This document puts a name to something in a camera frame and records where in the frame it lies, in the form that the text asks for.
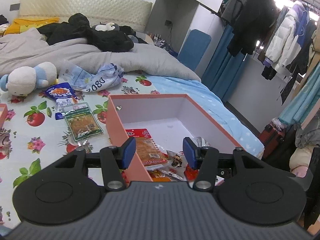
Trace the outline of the cream padded headboard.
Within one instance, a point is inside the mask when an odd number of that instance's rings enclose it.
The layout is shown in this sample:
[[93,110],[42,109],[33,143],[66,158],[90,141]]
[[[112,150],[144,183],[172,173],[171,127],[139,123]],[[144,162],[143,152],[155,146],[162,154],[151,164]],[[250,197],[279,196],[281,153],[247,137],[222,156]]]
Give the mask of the cream padded headboard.
[[144,0],[20,0],[19,18],[58,17],[68,21],[76,13],[85,15],[90,25],[113,22],[143,32],[152,3]]

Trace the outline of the blue white snack bag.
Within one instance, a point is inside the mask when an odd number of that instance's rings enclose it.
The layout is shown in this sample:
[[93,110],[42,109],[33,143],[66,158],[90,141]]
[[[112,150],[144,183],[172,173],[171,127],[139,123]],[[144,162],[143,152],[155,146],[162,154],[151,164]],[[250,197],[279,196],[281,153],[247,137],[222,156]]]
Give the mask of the blue white snack bag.
[[56,103],[55,120],[64,117],[63,107],[78,103],[78,99],[73,88],[69,83],[63,82],[55,84],[45,90],[46,96],[53,99]]

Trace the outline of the red snack in box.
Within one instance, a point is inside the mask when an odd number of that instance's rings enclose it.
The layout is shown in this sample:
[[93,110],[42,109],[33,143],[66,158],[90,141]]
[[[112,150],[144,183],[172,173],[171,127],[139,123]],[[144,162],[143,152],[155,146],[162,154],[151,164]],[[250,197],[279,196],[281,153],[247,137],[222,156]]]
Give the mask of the red snack in box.
[[168,178],[170,181],[194,181],[198,174],[198,170],[193,170],[189,166],[167,166],[149,171],[149,175],[153,180]]

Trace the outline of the white blue plush toy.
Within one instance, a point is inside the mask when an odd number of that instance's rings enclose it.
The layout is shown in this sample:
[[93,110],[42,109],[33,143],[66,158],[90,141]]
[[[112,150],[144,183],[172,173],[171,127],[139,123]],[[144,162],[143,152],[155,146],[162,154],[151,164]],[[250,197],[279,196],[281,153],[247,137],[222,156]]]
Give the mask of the white blue plush toy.
[[35,67],[23,66],[1,77],[1,90],[14,96],[26,97],[34,90],[56,84],[57,69],[51,62]]

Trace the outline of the green snack packet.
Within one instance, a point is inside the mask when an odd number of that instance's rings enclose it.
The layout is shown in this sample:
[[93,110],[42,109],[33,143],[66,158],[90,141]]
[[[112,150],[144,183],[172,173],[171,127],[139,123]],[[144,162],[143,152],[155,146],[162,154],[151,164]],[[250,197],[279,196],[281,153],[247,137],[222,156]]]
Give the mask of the green snack packet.
[[62,107],[63,116],[75,141],[102,134],[88,103],[77,103]]

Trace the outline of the black clothes pile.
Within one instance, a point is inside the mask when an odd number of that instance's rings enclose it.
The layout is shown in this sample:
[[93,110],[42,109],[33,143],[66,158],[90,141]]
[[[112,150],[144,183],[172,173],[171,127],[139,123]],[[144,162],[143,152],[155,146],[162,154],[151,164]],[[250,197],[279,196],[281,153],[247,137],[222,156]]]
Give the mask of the black clothes pile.
[[127,52],[135,43],[146,44],[136,36],[136,32],[129,26],[121,26],[119,30],[95,30],[90,26],[87,17],[81,13],[72,15],[67,22],[50,23],[37,29],[46,37],[51,46],[59,42],[75,38],[85,38],[87,43],[106,52]]

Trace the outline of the red suitcase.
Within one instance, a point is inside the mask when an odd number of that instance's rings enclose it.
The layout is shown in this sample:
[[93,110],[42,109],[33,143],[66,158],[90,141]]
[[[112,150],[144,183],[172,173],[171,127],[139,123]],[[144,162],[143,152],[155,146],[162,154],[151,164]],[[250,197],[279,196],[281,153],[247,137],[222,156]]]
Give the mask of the red suitcase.
[[278,128],[274,123],[269,123],[265,126],[262,133],[259,135],[259,140],[264,145],[263,158],[267,158],[274,149],[283,141],[285,137],[285,130]]

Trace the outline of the blue curtain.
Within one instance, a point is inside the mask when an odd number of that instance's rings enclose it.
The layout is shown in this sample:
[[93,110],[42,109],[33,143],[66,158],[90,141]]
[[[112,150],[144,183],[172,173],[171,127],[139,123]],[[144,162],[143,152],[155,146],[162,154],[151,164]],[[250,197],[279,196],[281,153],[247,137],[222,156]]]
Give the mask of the blue curtain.
[[227,46],[233,38],[232,31],[230,25],[225,27],[208,67],[201,77],[202,83],[223,102],[228,101],[233,94],[248,60],[242,53],[238,53],[235,57],[229,53]]

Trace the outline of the yellow pillow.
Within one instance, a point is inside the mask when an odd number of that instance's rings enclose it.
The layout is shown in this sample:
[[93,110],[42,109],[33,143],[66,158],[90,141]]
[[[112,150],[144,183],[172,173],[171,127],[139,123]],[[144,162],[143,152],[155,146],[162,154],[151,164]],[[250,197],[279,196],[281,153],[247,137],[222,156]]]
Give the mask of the yellow pillow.
[[13,20],[12,24],[5,30],[4,35],[8,34],[20,34],[27,31],[30,28],[39,28],[41,26],[59,23],[59,18],[44,18],[44,19],[24,19],[16,18]]

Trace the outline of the red clear snack packet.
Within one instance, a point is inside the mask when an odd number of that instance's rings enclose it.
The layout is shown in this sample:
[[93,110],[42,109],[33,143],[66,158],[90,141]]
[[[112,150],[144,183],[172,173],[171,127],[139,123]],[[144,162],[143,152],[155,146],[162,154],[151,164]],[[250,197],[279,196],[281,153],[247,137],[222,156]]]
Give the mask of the red clear snack packet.
[[167,163],[166,154],[155,144],[146,128],[126,129],[129,137],[136,140],[136,152],[145,167]]

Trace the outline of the white puffer jacket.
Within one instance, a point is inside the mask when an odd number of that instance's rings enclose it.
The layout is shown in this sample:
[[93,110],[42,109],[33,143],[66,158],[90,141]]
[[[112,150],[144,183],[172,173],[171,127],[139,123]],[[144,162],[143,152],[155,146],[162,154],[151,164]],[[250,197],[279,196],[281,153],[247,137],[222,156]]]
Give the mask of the white puffer jacket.
[[275,32],[266,52],[262,76],[272,80],[279,73],[289,75],[286,68],[296,58],[305,40],[309,13],[300,1],[295,1]]

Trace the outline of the silver snack packet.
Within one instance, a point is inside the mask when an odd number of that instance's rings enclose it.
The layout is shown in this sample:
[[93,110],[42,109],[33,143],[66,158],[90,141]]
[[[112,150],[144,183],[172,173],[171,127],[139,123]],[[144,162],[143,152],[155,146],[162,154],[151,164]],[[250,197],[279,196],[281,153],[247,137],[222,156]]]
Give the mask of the silver snack packet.
[[167,167],[167,166],[171,166],[171,167],[189,166],[183,151],[174,152],[174,151],[167,150],[167,156],[168,156],[168,163],[167,163],[167,165],[165,165],[165,167]]

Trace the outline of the grey duvet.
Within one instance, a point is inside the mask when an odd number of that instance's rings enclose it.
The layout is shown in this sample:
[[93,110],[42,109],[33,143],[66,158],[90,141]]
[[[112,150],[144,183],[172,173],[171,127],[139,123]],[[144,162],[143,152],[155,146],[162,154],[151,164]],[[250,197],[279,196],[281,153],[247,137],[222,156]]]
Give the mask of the grey duvet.
[[85,38],[50,46],[36,28],[1,37],[1,75],[10,74],[22,66],[35,67],[43,62],[51,62],[57,70],[61,70],[65,61],[92,74],[97,73],[101,66],[113,63],[125,72],[141,70],[149,75],[200,81],[199,76],[178,59],[150,44],[138,43],[128,52],[114,53],[100,51],[88,44]]

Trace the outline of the hanging black jacket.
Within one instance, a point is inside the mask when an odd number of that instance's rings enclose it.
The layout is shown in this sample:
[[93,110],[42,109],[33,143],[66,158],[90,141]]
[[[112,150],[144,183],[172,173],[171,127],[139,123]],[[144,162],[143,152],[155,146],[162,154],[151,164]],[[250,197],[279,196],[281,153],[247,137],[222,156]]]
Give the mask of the hanging black jacket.
[[238,53],[253,54],[257,41],[262,41],[277,18],[274,0],[248,0],[233,25],[233,38],[227,49],[235,57]]

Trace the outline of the pink box lid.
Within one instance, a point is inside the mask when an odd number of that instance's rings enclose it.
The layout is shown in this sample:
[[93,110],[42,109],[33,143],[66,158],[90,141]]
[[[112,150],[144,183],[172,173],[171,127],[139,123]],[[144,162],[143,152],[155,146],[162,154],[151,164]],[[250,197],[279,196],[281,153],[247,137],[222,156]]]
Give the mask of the pink box lid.
[[0,128],[3,127],[4,121],[7,117],[8,108],[5,103],[0,103]]

